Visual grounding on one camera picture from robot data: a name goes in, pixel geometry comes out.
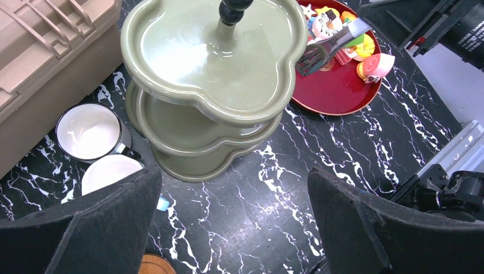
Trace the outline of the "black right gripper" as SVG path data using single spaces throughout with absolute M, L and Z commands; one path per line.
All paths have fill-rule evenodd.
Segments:
M 440 43 L 483 70 L 483 1 L 373 1 L 358 17 L 399 50 L 424 55 Z

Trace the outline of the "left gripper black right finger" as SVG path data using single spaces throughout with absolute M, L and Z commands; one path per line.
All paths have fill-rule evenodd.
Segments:
M 483 272 L 483 225 L 393 203 L 318 167 L 307 182 L 331 273 Z

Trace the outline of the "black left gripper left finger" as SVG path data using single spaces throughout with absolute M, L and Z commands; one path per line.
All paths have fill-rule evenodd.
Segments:
M 162 190 L 153 165 L 67 203 L 1 221 L 2 273 L 137 273 Z

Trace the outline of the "red round lacquer tray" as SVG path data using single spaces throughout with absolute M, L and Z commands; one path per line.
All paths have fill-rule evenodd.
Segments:
M 324 115 L 348 115 L 366 107 L 378 94 L 381 81 L 366 83 L 357 74 L 359 61 L 341 65 L 334 58 L 310 76 L 296 74 L 292 102 Z

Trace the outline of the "white plastic tongs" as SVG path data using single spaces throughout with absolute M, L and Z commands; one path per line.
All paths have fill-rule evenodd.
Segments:
M 371 29 L 372 26 L 365 20 L 357 18 L 332 37 L 308 45 L 296 62 L 296 71 L 302 76 L 313 74 L 325 66 L 346 44 Z

